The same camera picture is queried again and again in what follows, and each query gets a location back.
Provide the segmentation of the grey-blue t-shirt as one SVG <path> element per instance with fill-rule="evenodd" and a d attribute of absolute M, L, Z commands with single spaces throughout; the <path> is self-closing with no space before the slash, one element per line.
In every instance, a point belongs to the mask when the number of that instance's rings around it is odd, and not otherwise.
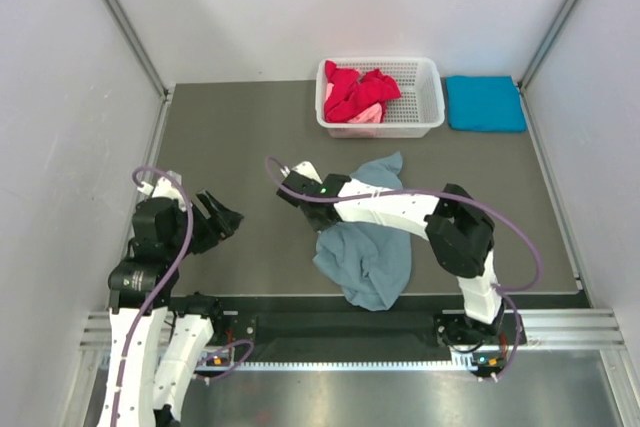
<path fill-rule="evenodd" d="M 313 263 L 350 304 L 386 311 L 410 280 L 411 235 L 371 223 L 340 223 L 319 234 Z"/>

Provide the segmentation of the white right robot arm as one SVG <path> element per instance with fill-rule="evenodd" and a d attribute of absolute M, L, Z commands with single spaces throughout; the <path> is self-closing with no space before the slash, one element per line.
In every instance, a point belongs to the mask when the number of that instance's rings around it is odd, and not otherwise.
<path fill-rule="evenodd" d="M 323 231 L 337 224 L 368 223 L 413 234 L 429 242 L 438 265 L 455 276 L 464 301 L 458 329 L 439 329 L 446 341 L 487 343 L 503 330 L 505 301 L 493 267 L 493 220 L 460 186 L 434 194 L 393 190 L 346 175 L 290 171 L 276 195 Z"/>

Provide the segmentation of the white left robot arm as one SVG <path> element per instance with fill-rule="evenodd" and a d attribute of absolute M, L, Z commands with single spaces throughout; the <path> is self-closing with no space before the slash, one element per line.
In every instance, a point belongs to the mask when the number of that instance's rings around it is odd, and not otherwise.
<path fill-rule="evenodd" d="M 231 237 L 244 217 L 201 191 L 153 191 L 137 204 L 126 256 L 110 273 L 111 350 L 101 426 L 177 426 L 205 346 L 227 321 L 218 298 L 175 297 L 178 265 Z"/>

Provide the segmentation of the pink t-shirt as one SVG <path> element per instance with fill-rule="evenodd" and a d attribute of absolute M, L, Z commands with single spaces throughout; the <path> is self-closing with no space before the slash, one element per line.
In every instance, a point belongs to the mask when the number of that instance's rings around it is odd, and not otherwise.
<path fill-rule="evenodd" d="M 382 115 L 379 83 L 329 83 L 324 103 L 324 118 L 329 123 L 379 122 Z"/>

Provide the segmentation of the red t-shirt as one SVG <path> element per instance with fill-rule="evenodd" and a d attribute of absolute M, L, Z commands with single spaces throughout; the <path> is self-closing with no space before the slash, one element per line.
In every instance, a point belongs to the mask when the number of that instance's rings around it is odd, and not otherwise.
<path fill-rule="evenodd" d="M 323 114 L 328 123 L 379 124 L 386 116 L 388 103 L 402 97 L 395 79 L 380 69 L 362 74 L 328 60 L 324 75 Z"/>

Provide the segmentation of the white plastic laundry basket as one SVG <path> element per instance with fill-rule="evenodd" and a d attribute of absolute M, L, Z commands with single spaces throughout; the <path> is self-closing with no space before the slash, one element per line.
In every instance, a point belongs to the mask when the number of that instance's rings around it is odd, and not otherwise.
<path fill-rule="evenodd" d="M 428 58 L 329 58 L 318 67 L 315 110 L 335 138 L 420 138 L 443 124 L 445 100 Z"/>

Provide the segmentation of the folded turquoise t-shirt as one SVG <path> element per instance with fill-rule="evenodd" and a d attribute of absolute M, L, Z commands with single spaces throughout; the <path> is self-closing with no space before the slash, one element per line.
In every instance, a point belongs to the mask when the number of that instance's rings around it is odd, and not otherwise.
<path fill-rule="evenodd" d="M 457 131 L 522 133 L 527 124 L 520 92 L 509 76 L 445 79 L 448 123 Z"/>

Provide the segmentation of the aluminium front frame rail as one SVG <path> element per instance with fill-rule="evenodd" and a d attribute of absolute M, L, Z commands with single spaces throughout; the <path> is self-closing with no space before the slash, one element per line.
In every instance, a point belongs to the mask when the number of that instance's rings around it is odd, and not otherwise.
<path fill-rule="evenodd" d="M 526 336 L 525 349 L 600 350 L 621 349 L 625 341 L 611 310 L 606 309 L 526 309 L 520 312 Z M 232 316 L 234 338 L 264 339 L 268 320 L 276 327 L 301 326 L 311 313 L 260 313 Z M 108 350 L 111 344 L 106 312 L 92 312 L 81 335 L 80 350 Z"/>

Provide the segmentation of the left aluminium corner post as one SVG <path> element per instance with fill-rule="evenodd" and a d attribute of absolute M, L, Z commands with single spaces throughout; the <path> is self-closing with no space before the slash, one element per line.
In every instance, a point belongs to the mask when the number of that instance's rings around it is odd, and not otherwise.
<path fill-rule="evenodd" d="M 144 47 L 136 29 L 123 8 L 120 0 L 102 0 L 107 11 L 114 20 L 120 34 L 124 38 L 135 60 L 142 68 L 154 91 L 165 99 L 169 94 L 169 88 L 161 79 L 159 72 L 154 66 L 146 48 Z"/>

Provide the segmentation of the aluminium corner post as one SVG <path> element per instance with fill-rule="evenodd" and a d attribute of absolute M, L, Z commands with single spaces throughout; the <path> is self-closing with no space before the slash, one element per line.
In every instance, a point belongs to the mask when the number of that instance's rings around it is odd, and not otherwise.
<path fill-rule="evenodd" d="M 521 92 L 524 92 L 534 80 L 540 68 L 551 53 L 554 45 L 561 36 L 563 30 L 568 25 L 580 1 L 581 0 L 562 0 L 560 3 L 559 9 L 554 14 L 551 23 L 546 29 L 539 45 L 535 49 L 531 60 L 518 82 L 518 87 Z"/>
<path fill-rule="evenodd" d="M 114 20 L 120 34 L 124 38 L 135 60 L 142 68 L 154 91 L 165 99 L 169 94 L 169 88 L 161 79 L 159 72 L 154 66 L 146 48 L 144 47 L 136 29 L 123 8 L 120 0 L 102 0 L 107 11 Z"/>

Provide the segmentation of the right aluminium corner post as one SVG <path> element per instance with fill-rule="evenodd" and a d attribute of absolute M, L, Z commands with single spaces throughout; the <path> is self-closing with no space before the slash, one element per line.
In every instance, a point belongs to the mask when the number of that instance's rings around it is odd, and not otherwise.
<path fill-rule="evenodd" d="M 524 92 L 534 80 L 540 68 L 551 53 L 554 45 L 561 36 L 563 30 L 568 25 L 580 1 L 581 0 L 562 0 L 560 3 L 559 9 L 554 14 L 551 23 L 546 29 L 539 45 L 535 49 L 531 60 L 518 82 L 518 87 L 521 92 Z"/>

